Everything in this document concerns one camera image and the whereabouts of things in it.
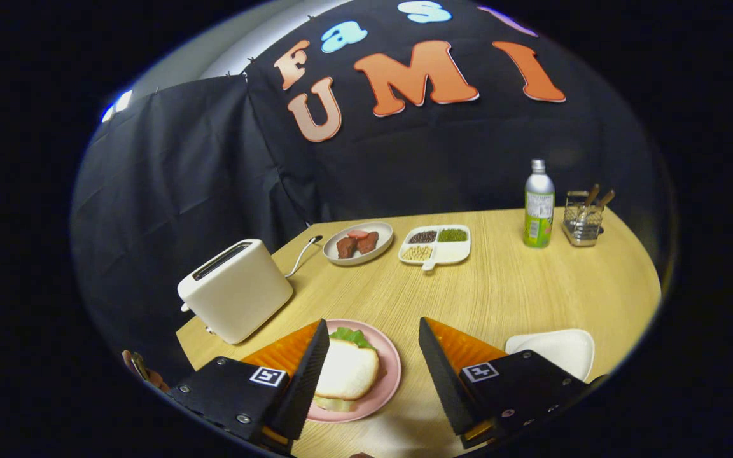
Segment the orange letter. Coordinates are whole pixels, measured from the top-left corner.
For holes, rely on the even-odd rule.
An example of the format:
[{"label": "orange letter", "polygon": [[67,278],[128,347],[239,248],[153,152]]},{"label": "orange letter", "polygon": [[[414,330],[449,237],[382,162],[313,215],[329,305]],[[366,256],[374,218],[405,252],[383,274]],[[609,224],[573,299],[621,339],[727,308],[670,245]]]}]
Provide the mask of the orange letter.
[{"label": "orange letter", "polygon": [[564,102],[567,100],[564,92],[553,86],[553,82],[536,60],[536,52],[532,49],[517,43],[509,43],[509,41],[494,41],[492,44],[504,50],[519,67],[522,78],[524,78],[522,88],[524,95],[535,101]]},{"label": "orange letter", "polygon": [[332,86],[332,78],[327,76],[318,80],[311,87],[311,92],[318,95],[324,111],[326,111],[326,122],[322,125],[313,122],[311,111],[307,109],[306,94],[297,95],[288,104],[288,111],[296,117],[296,123],[299,125],[299,130],[302,131],[302,135],[311,142],[323,142],[331,139],[338,132],[338,128],[341,127],[341,112],[338,110],[338,104],[335,102],[335,96],[332,95],[330,86]]},{"label": "orange letter", "polygon": [[282,78],[284,78],[284,83],[282,84],[283,90],[287,90],[288,87],[293,86],[294,82],[299,81],[299,78],[305,74],[305,69],[299,69],[297,65],[307,62],[307,55],[303,52],[303,49],[310,45],[311,43],[307,40],[299,41],[299,43],[296,43],[296,46],[291,47],[288,52],[284,53],[273,64],[274,67],[279,69],[279,72],[282,72]]},{"label": "orange letter", "polygon": [[448,41],[421,41],[412,49],[409,66],[385,54],[367,55],[353,67],[364,72],[372,85],[377,104],[372,108],[375,116],[383,117],[401,113],[404,101],[397,99],[390,86],[418,107],[426,96],[426,81],[431,78],[431,100],[439,104],[474,101],[480,91],[466,82],[463,74],[451,59]]}]

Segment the cable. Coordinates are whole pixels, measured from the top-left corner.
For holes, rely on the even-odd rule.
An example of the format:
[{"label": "cable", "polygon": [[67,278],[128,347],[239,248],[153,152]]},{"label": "cable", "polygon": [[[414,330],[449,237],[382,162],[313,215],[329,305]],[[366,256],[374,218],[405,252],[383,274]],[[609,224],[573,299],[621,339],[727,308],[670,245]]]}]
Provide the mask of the cable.
[{"label": "cable", "polygon": [[319,240],[322,240],[322,235],[317,235],[316,237],[313,237],[309,240],[309,242],[306,244],[305,249],[302,250],[301,253],[299,253],[299,257],[296,259],[296,265],[293,266],[293,270],[291,270],[290,273],[284,276],[284,278],[290,278],[291,275],[296,273],[296,269],[299,268],[299,261],[302,260],[302,256],[305,254],[307,249],[311,246],[311,244],[317,243]]}]

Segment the white tray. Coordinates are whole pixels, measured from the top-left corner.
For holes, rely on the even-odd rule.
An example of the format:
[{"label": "white tray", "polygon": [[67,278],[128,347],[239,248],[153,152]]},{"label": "white tray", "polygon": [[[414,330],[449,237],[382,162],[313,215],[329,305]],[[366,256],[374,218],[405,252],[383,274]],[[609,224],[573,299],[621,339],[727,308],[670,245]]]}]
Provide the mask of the white tray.
[{"label": "white tray", "polygon": [[561,330],[551,333],[512,336],[505,343],[505,353],[533,350],[582,382],[590,376],[596,343],[585,330]]},{"label": "white tray", "polygon": [[[468,235],[468,240],[465,242],[438,242],[437,237],[439,237],[440,231],[443,229],[462,229]],[[418,232],[425,231],[437,231],[437,235],[434,239],[435,241],[427,244],[409,243],[409,240],[413,235]],[[410,249],[410,247],[413,246],[430,246],[431,257],[426,261],[410,261],[409,259],[402,258],[403,254],[407,252],[407,249]],[[401,249],[398,250],[398,259],[400,259],[402,263],[422,266],[422,269],[427,270],[428,272],[428,270],[433,269],[436,264],[459,263],[460,261],[463,261],[463,259],[468,258],[469,253],[471,253],[471,230],[462,224],[440,224],[439,226],[420,226],[409,231],[407,237],[403,239]]]}]

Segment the plate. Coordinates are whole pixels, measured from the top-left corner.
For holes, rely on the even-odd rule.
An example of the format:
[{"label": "plate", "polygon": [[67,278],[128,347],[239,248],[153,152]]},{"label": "plate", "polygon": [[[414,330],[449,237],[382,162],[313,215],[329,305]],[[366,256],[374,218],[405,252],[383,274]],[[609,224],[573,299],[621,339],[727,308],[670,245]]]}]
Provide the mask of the plate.
[{"label": "plate", "polygon": [[[468,240],[465,242],[438,242],[437,237],[440,236],[440,231],[443,229],[461,229],[468,235]],[[435,241],[427,244],[411,244],[409,240],[419,232],[436,231]],[[403,254],[407,252],[407,249],[414,246],[428,246],[431,248],[431,255],[425,261],[411,261],[404,259]],[[428,272],[434,268],[436,264],[456,264],[463,259],[468,258],[471,253],[471,230],[468,226],[462,224],[440,224],[438,226],[420,226],[412,229],[407,234],[407,238],[403,240],[401,249],[398,250],[398,259],[402,263],[406,264],[417,264],[422,266],[422,269]]]},{"label": "plate", "polygon": [[380,361],[379,377],[384,369],[386,373],[378,379],[366,396],[355,401],[352,412],[328,412],[315,405],[315,403],[311,403],[311,409],[307,412],[307,420],[317,423],[344,423],[367,417],[367,415],[377,412],[378,409],[389,403],[389,400],[395,395],[395,391],[398,390],[398,386],[401,385],[401,357],[389,337],[369,324],[360,321],[352,319],[326,320],[326,328],[330,333],[334,333],[338,327],[361,330],[370,345],[374,346],[378,352],[378,360]]},{"label": "plate", "polygon": [[[356,251],[352,258],[349,259],[338,259],[338,249],[335,244],[338,240],[347,237],[347,232],[350,231],[366,231],[366,232],[378,232],[378,243],[375,244],[375,249],[367,254],[361,254]],[[392,232],[392,226],[387,223],[381,223],[381,221],[370,221],[369,223],[356,224],[344,229],[333,237],[330,237],[324,244],[324,256],[328,258],[330,263],[338,264],[339,266],[354,266],[355,264],[363,264],[367,261],[372,261],[381,255],[386,249],[392,244],[392,239],[395,234]]]},{"label": "plate", "polygon": [[596,343],[585,330],[561,330],[551,333],[522,334],[505,342],[505,353],[533,350],[582,382],[590,376]]}]

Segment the toaster slot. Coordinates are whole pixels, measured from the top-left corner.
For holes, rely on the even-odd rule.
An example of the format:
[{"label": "toaster slot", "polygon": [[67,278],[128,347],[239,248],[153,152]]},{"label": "toaster slot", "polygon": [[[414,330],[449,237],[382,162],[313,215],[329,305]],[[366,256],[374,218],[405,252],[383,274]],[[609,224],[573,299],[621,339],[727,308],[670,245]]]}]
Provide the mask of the toaster slot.
[{"label": "toaster slot", "polygon": [[219,258],[214,259],[211,263],[206,264],[205,266],[201,267],[200,270],[197,272],[194,272],[194,279],[198,281],[201,278],[205,278],[206,275],[209,275],[216,267],[220,267],[222,264],[224,264],[225,261],[229,260],[230,258],[235,257],[237,254],[241,253],[242,250],[246,249],[248,246],[250,246],[250,242],[245,242],[241,244],[236,244],[236,246],[230,247],[226,252],[222,253],[222,255]]}]

